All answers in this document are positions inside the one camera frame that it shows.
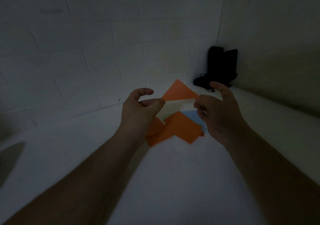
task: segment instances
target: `person's left arm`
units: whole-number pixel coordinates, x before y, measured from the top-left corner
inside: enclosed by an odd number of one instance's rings
[[[10,224],[97,224],[103,217],[118,178],[126,169],[163,99],[139,102],[151,89],[134,90],[123,104],[121,124],[113,137],[65,178],[26,205]]]

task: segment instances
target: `person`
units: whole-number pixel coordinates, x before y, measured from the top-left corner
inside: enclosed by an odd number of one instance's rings
[[[229,152],[270,224],[320,224],[320,188],[246,123],[226,86],[211,82],[222,100],[200,95],[194,103],[210,135]],[[115,134],[70,174],[13,215],[9,224],[99,224],[163,99],[139,102],[153,90],[134,90],[123,104]]]

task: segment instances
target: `blue paper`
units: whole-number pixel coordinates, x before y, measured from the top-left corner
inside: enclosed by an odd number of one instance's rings
[[[207,132],[207,127],[204,123],[204,121],[198,116],[197,110],[189,110],[189,111],[181,111],[186,117],[189,119],[192,119],[195,123],[202,126],[201,130],[203,132]]]

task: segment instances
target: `orange sticky note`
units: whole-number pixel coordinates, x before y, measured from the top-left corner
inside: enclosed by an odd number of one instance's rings
[[[149,146],[154,146],[154,145],[158,144],[159,142],[162,142],[162,141],[172,137],[173,135],[174,134],[170,130],[165,129],[161,134],[147,137],[146,141],[149,144]]]
[[[186,119],[189,118],[181,112],[177,112],[171,120],[166,123],[165,128],[166,130],[170,130],[177,137],[191,144],[202,133],[202,130],[200,130],[200,125],[190,119],[189,121],[186,121]]]
[[[165,101],[198,98],[198,95],[177,79],[162,96]]]
[[[172,119],[179,119],[181,122],[184,122],[184,125],[191,126],[195,129],[201,129],[202,126],[195,123],[192,119],[188,118],[184,114],[182,114],[180,111],[177,111],[173,115],[170,115],[169,117],[165,118],[163,121],[167,124],[172,121]]]
[[[164,124],[161,122],[161,120],[156,117],[151,124],[148,133],[146,134],[146,137],[154,136],[161,134],[165,130]]]

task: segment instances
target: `person's left hand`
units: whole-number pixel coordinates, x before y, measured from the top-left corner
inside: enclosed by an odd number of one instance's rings
[[[121,124],[117,132],[134,144],[145,138],[156,114],[166,103],[162,98],[139,101],[141,96],[151,94],[153,94],[152,89],[136,89],[123,104]]]

